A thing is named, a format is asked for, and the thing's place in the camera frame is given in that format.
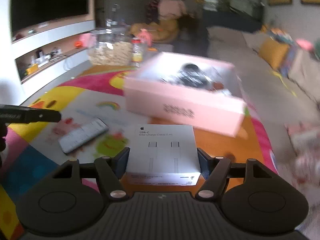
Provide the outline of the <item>beige covered sofa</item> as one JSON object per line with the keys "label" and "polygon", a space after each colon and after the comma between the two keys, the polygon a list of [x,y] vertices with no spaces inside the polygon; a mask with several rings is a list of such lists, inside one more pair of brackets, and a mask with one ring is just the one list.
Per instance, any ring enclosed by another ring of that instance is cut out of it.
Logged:
{"label": "beige covered sofa", "polygon": [[315,102],[259,56],[267,34],[218,26],[208,27],[207,34],[208,56],[235,65],[243,90],[265,128],[284,128],[301,122],[319,124]]}

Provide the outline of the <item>glass jar of peanuts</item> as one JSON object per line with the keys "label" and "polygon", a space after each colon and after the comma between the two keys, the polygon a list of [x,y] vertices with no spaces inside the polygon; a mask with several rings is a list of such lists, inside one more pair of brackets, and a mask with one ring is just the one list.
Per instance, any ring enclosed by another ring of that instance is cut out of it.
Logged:
{"label": "glass jar of peanuts", "polygon": [[120,5],[114,4],[111,17],[105,20],[105,27],[90,32],[87,53],[93,65],[128,66],[131,63],[133,44],[130,26],[116,21],[119,9]]}

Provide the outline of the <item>orange pumpkin toy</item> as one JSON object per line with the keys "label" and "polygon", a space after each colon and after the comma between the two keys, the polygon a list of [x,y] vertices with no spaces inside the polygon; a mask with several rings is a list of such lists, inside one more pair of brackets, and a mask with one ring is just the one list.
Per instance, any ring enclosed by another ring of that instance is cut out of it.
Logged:
{"label": "orange pumpkin toy", "polygon": [[75,48],[82,48],[83,47],[83,43],[80,40],[75,41],[74,42],[74,47]]}

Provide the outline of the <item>white wall shelf unit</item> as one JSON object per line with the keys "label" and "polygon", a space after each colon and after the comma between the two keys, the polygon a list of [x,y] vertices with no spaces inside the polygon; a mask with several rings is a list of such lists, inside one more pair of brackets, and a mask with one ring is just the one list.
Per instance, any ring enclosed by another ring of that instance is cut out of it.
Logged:
{"label": "white wall shelf unit", "polygon": [[92,31],[95,21],[83,21],[72,23],[57,28],[29,35],[12,43],[11,49],[16,62],[23,64],[19,68],[21,83],[25,83],[34,75],[50,66],[50,63],[39,63],[39,68],[27,74],[26,67],[31,64],[31,58],[39,55],[41,50],[44,55],[56,52],[57,54],[70,54],[75,49],[74,42],[80,39],[80,35]]}

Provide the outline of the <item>baby bottle pink cap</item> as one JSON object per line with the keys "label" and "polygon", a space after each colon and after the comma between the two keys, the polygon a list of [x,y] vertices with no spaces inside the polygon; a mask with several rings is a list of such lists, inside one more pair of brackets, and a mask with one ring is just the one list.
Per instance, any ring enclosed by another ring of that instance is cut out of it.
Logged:
{"label": "baby bottle pink cap", "polygon": [[146,29],[141,29],[137,36],[131,40],[132,49],[132,65],[139,67],[144,60],[144,54],[148,48],[152,46],[152,35]]}

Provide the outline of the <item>white Apple cable box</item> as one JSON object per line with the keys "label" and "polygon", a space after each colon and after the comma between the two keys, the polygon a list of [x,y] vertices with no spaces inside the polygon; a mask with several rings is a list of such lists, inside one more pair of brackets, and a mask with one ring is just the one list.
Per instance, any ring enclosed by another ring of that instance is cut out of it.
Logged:
{"label": "white Apple cable box", "polygon": [[201,174],[193,127],[189,125],[132,126],[128,130],[130,184],[194,186]]}

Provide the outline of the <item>white remote control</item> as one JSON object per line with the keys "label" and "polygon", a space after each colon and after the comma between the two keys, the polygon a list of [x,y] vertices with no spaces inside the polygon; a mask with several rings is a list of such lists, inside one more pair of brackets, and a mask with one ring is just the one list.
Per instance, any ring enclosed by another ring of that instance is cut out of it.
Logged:
{"label": "white remote control", "polygon": [[107,132],[109,127],[99,118],[84,124],[62,136],[58,142],[64,154],[69,154],[83,144]]}

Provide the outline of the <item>mustard yellow cushion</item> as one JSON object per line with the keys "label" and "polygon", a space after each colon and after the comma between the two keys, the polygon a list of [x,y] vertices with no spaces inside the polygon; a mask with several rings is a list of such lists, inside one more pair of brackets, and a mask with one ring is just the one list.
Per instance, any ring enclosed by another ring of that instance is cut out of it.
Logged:
{"label": "mustard yellow cushion", "polygon": [[279,43],[271,37],[268,37],[260,46],[258,55],[266,61],[273,70],[277,70],[287,52],[290,45],[286,43]]}

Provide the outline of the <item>colourful foam play mat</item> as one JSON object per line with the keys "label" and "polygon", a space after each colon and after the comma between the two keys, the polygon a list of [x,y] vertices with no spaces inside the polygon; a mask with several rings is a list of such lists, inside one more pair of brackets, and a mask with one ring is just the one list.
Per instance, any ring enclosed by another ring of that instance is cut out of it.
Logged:
{"label": "colourful foam play mat", "polygon": [[[6,148],[1,152],[1,157],[5,158],[1,166],[1,239],[19,239],[23,235],[24,230],[15,212],[16,201],[58,165],[69,158],[91,163],[103,155],[114,156],[131,143],[129,136],[125,135],[127,126],[175,124],[128,112],[122,86],[124,77],[131,71],[117,70],[106,73],[86,70],[85,74],[91,72],[91,75],[81,74],[32,100],[29,107],[60,111],[60,122],[9,125]],[[248,158],[257,158],[277,173],[264,126],[250,103],[248,106],[235,138],[194,128],[196,145],[212,157],[221,155],[233,159],[233,162],[244,163]],[[57,140],[95,118],[109,126],[108,132],[65,155]]]}

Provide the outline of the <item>glass fish tank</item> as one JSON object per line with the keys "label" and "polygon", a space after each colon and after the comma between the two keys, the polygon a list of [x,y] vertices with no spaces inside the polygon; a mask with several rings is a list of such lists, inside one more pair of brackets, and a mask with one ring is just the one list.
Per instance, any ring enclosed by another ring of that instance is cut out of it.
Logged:
{"label": "glass fish tank", "polygon": [[253,33],[261,29],[263,0],[203,0],[203,28],[225,27]]}

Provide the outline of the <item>black television screen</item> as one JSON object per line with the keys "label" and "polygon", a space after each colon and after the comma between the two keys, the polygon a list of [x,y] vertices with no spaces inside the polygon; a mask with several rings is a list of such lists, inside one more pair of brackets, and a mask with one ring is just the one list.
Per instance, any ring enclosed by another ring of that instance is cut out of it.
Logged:
{"label": "black television screen", "polygon": [[11,0],[11,32],[59,18],[89,13],[88,0]]}

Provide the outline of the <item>pink cardboard box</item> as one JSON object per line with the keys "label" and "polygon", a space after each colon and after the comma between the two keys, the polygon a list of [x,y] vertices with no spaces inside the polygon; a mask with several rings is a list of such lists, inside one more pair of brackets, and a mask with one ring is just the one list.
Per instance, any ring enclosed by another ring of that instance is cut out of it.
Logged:
{"label": "pink cardboard box", "polygon": [[162,52],[124,79],[128,111],[236,137],[246,102],[234,64]]}

